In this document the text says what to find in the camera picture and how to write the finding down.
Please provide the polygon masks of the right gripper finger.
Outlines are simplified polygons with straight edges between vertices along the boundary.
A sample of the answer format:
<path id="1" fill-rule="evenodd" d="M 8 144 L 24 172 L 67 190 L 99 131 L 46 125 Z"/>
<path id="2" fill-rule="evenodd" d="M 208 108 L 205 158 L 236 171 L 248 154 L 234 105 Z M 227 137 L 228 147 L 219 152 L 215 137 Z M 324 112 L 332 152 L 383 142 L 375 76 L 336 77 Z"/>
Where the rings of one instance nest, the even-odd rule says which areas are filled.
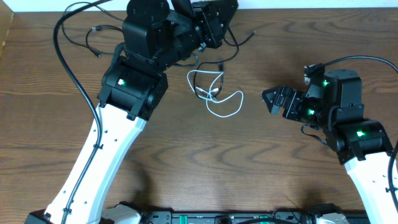
<path id="1" fill-rule="evenodd" d="M 284 109 L 284 114 L 287 114 L 289 111 L 289 101 L 265 101 L 267 108 L 271 114 L 278 114 L 281 108 Z"/>
<path id="2" fill-rule="evenodd" d="M 286 85 L 279 85 L 261 93 L 263 101 L 289 101 L 292 98 L 292 89 Z"/>

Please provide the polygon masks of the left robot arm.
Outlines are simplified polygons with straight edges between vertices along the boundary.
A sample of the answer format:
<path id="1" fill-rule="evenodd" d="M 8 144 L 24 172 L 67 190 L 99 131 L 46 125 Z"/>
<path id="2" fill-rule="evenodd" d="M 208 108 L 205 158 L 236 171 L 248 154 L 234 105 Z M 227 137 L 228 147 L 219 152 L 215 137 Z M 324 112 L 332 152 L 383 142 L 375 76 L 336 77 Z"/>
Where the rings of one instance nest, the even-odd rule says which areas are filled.
<path id="1" fill-rule="evenodd" d="M 101 81 L 94 121 L 68 179 L 27 223 L 139 223 L 126 203 L 105 208 L 113 179 L 167 90 L 166 70 L 195 50 L 221 46 L 238 2 L 130 1 L 124 40 Z"/>

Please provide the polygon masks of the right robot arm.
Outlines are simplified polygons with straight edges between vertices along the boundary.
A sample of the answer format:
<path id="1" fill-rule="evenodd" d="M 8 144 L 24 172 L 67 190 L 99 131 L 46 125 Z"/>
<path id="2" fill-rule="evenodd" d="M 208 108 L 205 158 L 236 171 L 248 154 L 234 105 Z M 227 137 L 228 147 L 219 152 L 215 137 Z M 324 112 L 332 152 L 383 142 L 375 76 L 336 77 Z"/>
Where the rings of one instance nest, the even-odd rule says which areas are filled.
<path id="1" fill-rule="evenodd" d="M 308 71 L 307 91 L 279 85 L 262 92 L 271 114 L 321 129 L 322 144 L 336 152 L 371 223 L 397 223 L 397 168 L 383 125 L 364 117 L 362 81 L 354 70 Z"/>

